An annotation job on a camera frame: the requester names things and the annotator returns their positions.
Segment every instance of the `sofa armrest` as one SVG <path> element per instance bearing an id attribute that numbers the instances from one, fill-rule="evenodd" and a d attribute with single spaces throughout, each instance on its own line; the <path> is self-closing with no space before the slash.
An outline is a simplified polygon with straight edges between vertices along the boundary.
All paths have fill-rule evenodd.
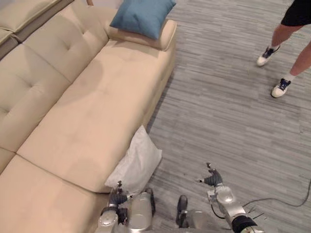
<path id="1" fill-rule="evenodd" d="M 153 40 L 137 33 L 130 33 L 110 27 L 110 23 L 118 11 L 117 9 L 97 6 L 92 6 L 90 9 L 94 12 L 94 15 L 99 18 L 109 38 L 146 45 L 163 51 L 169 48 L 177 28 L 177 23 L 175 21 L 166 19 L 159 39 Z"/>

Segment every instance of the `pillow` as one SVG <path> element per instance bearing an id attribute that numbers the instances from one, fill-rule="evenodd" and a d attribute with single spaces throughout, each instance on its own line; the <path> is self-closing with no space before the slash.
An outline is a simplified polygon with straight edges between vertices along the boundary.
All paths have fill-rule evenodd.
<path id="1" fill-rule="evenodd" d="M 157 40 L 175 5 L 173 0 L 124 0 L 110 26 Z"/>
<path id="2" fill-rule="evenodd" d="M 132 195 L 144 190 L 160 163 L 162 151 L 156 148 L 142 125 L 135 133 L 125 157 L 108 177 L 105 185 L 115 187 L 122 181 L 122 188 Z"/>

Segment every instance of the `shoelace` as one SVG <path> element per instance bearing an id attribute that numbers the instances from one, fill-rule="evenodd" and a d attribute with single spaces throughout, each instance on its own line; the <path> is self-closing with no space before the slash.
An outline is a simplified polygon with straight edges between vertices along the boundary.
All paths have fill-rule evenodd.
<path id="1" fill-rule="evenodd" d="M 267 48 L 266 52 L 264 52 L 264 54 L 262 56 L 267 59 L 268 57 L 270 57 L 272 55 L 272 53 L 274 53 L 274 50 Z"/>
<path id="2" fill-rule="evenodd" d="M 287 82 L 285 79 L 281 79 L 281 83 L 278 87 L 279 87 L 279 89 L 284 91 L 288 87 L 289 84 L 291 84 L 291 81 Z"/>

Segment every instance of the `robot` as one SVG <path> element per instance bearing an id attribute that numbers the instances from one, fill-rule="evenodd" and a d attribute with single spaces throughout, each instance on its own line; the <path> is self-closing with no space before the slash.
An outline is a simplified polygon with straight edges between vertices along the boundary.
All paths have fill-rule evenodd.
<path id="1" fill-rule="evenodd" d="M 211 176 L 196 179 L 214 187 L 207 192 L 210 203 L 217 203 L 224 214 L 228 225 L 234 233 L 265 233 L 237 202 L 232 190 L 225 186 L 223 179 L 216 169 L 207 163 Z M 129 208 L 119 208 L 119 205 L 130 200 Z M 177 205 L 176 223 L 179 229 L 172 233 L 214 233 L 209 224 L 208 214 L 204 211 L 187 210 L 188 199 L 181 195 Z M 95 233 L 142 233 L 155 232 L 152 230 L 152 218 L 156 211 L 152 189 L 148 188 L 136 197 L 127 196 L 121 189 L 121 182 L 113 189 L 107 207 L 102 211 L 99 226 Z"/>

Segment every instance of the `cable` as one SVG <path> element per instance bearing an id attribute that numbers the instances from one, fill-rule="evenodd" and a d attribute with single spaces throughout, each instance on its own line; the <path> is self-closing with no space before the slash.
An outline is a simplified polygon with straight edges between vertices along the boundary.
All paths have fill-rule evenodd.
<path id="1" fill-rule="evenodd" d="M 219 216 L 218 214 L 216 214 L 216 212 L 215 212 L 214 207 L 213 207 L 212 204 L 210 204 L 210 206 L 211 206 L 212 211 L 213 211 L 213 213 L 214 213 L 214 215 L 215 215 L 216 217 L 218 217 L 218 218 L 220 218 L 220 219 L 225 219 L 225 217 L 221 217 L 221 216 Z"/>
<path id="2" fill-rule="evenodd" d="M 309 187 L 308 187 L 307 195 L 304 198 L 304 200 L 302 201 L 302 203 L 299 204 L 299 205 L 293 205 L 293 204 L 287 203 L 287 202 L 285 202 L 283 200 L 279 200 L 279 199 L 276 199 L 276 198 L 262 198 L 262 199 L 252 200 L 252 201 L 246 203 L 243 207 L 245 207 L 245 206 L 247 206 L 247 205 L 249 205 L 251 203 L 254 203 L 254 202 L 257 202 L 257 201 L 263 201 L 263 200 L 276 200 L 276 201 L 281 202 L 281 203 L 283 203 L 285 205 L 289 205 L 289 206 L 292 206 L 292 207 L 300 207 L 300 206 L 304 205 L 307 202 L 308 198 L 309 198 L 310 186 L 311 186 L 311 179 L 310 179 L 310 182 L 309 182 Z"/>

